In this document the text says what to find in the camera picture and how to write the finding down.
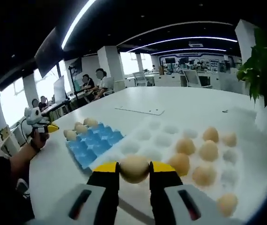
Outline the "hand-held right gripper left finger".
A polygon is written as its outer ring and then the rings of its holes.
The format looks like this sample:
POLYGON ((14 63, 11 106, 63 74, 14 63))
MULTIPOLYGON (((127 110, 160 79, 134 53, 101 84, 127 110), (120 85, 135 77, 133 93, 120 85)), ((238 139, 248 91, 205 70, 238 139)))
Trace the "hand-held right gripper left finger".
POLYGON ((53 211, 54 225, 113 225, 119 205, 120 165, 96 167, 86 184, 67 192, 53 211))

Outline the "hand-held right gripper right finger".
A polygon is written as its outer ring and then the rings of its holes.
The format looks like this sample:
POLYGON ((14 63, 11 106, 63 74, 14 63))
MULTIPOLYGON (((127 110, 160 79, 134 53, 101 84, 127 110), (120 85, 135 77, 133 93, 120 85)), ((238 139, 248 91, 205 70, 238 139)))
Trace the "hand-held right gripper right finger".
POLYGON ((183 184, 175 169, 149 164, 150 202, 157 225, 216 225, 216 203, 193 185, 183 184))

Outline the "person's left hand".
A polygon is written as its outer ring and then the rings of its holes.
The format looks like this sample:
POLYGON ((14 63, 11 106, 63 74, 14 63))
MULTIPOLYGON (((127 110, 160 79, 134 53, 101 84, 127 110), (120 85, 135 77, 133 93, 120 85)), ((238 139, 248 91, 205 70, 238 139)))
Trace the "person's left hand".
POLYGON ((30 145, 36 152, 40 152, 40 150, 45 146, 48 138, 48 133, 39 133, 37 130, 35 130, 33 137, 31 138, 30 145))

